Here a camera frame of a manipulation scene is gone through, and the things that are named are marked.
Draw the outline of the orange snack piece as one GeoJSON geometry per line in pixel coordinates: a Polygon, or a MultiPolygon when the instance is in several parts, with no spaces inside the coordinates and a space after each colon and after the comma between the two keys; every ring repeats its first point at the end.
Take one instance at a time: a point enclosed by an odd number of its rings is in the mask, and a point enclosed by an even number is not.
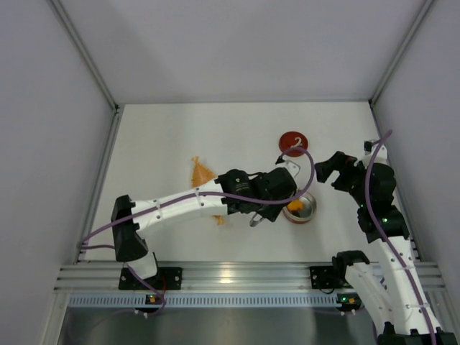
{"type": "Polygon", "coordinates": [[[301,211],[304,209],[304,204],[300,199],[296,199],[287,204],[286,208],[289,212],[301,211]]]}

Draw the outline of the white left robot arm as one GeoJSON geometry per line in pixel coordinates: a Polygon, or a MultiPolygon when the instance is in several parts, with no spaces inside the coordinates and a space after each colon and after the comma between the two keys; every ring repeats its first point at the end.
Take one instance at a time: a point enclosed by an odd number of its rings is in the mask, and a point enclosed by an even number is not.
{"type": "Polygon", "coordinates": [[[133,201],[122,195],[115,200],[111,214],[116,261],[127,264],[141,279],[150,279],[159,269],[147,240],[170,224],[235,213],[251,213],[273,222],[297,191],[297,174],[298,169],[286,164],[256,174],[232,169],[164,198],[133,201]]]}

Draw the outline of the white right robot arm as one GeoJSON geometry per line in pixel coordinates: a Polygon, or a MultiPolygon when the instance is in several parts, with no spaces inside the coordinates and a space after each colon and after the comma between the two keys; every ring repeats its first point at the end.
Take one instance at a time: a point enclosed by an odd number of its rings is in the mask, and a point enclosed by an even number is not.
{"type": "Polygon", "coordinates": [[[423,294],[408,228],[393,203],[393,169],[381,162],[364,164],[340,151],[315,169],[320,183],[338,172],[332,186],[358,205],[359,227],[382,270],[383,279],[378,280],[369,258],[359,250],[339,252],[332,259],[340,281],[355,290],[370,315],[377,343],[457,344],[455,334],[443,329],[423,294]]]}

